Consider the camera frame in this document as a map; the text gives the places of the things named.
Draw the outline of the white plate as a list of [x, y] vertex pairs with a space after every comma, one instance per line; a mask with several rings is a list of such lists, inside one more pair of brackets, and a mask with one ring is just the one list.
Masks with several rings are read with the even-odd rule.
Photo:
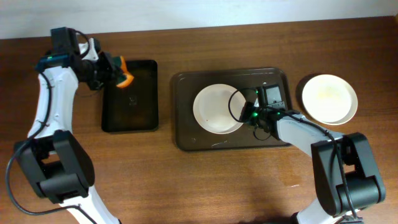
[[246, 99], [235, 87], [214, 84], [202, 89], [194, 99], [193, 114], [197, 123], [213, 134], [229, 134], [237, 131], [243, 124], [238, 119]]
[[317, 75], [304, 85], [302, 101], [307, 113], [315, 120], [332, 126], [350, 121], [358, 109], [353, 87], [335, 75]]
[[313, 119], [327, 125], [347, 123], [358, 109], [358, 98], [347, 90], [314, 91], [305, 94], [303, 102]]

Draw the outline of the green orange sponge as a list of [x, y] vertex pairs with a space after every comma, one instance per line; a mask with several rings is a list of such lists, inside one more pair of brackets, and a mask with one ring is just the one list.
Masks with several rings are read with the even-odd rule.
[[127, 69], [127, 63], [123, 56], [114, 57], [113, 62], [119, 72], [116, 86], [118, 88], [126, 88], [133, 82], [134, 76]]

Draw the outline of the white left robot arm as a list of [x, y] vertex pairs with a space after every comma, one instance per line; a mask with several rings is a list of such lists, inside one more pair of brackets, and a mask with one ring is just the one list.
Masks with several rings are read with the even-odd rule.
[[97, 39], [79, 43], [83, 35], [67, 27], [51, 30], [52, 49], [35, 66], [40, 82], [35, 120], [27, 139], [15, 144], [5, 178], [17, 161], [36, 195], [58, 205], [44, 214], [67, 210], [79, 223], [119, 223], [98, 195], [92, 160], [73, 135], [73, 102], [79, 83], [91, 90], [106, 83], [125, 88], [134, 77], [124, 58], [103, 52]]

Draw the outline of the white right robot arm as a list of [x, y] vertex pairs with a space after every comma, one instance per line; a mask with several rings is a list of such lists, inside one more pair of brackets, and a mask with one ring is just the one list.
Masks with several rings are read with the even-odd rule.
[[247, 101], [238, 121], [262, 129], [312, 159], [316, 199], [289, 222], [363, 223], [358, 212], [381, 203], [386, 188], [367, 137], [330, 131], [302, 113], [268, 102], [267, 86], [252, 88], [257, 102]]

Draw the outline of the white plate back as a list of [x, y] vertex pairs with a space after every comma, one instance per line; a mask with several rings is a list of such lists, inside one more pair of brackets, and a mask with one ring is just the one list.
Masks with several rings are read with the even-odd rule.
[[350, 121], [358, 109], [353, 87], [335, 75], [317, 75], [304, 85], [302, 101], [307, 113], [315, 120], [332, 126]]

